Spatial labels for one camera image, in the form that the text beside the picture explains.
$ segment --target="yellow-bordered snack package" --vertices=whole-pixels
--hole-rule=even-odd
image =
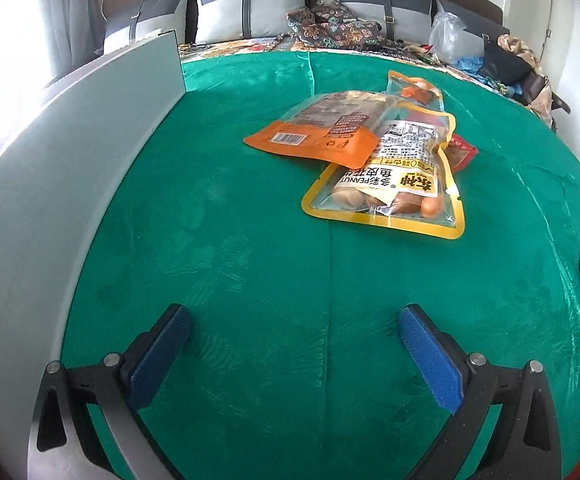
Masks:
[[[303,210],[318,218],[460,237],[464,210],[444,153],[454,116],[407,102],[394,111],[366,164],[359,170],[329,165],[305,194]]]
[[[357,90],[315,95],[243,142],[358,169],[379,143],[377,127],[397,102],[396,96]]]
[[[388,72],[388,88],[385,92],[429,110],[444,111],[444,97],[441,90],[420,77],[409,77],[390,70]]]

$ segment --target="blue cloth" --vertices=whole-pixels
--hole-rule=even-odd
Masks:
[[[458,61],[452,63],[451,66],[457,70],[461,70],[461,72],[467,73],[471,78],[493,88],[500,94],[505,95],[505,97],[513,97],[515,94],[521,95],[522,93],[521,85],[519,83],[515,83],[514,86],[508,86],[504,85],[502,82],[494,81],[491,77],[479,74],[478,71],[483,66],[483,57],[481,56],[462,57]]]

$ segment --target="curtain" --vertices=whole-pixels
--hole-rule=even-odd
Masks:
[[[54,79],[100,56],[106,31],[102,0],[38,0]]]

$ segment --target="silver screw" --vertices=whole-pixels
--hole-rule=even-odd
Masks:
[[[535,374],[540,374],[544,371],[544,366],[537,360],[530,361],[530,371]]]
[[[49,374],[55,374],[59,371],[59,368],[61,368],[61,363],[59,361],[50,361],[46,367],[46,371]]]
[[[121,361],[121,356],[116,353],[108,354],[103,358],[103,364],[106,366],[116,366]]]
[[[474,352],[470,354],[470,362],[475,366],[483,366],[486,364],[486,357],[483,354]]]

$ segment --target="green fabric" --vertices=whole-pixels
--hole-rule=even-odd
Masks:
[[[383,91],[390,69],[438,85],[481,150],[456,176],[459,240],[312,218],[300,202],[324,163],[242,142],[315,92]],[[499,95],[392,60],[272,52],[184,72],[188,93],[94,238],[65,364],[122,351],[182,303],[191,339],[141,416],[188,480],[399,479],[448,416],[396,333],[417,302],[468,352],[545,365],[567,472],[580,456],[580,164],[561,141]]]

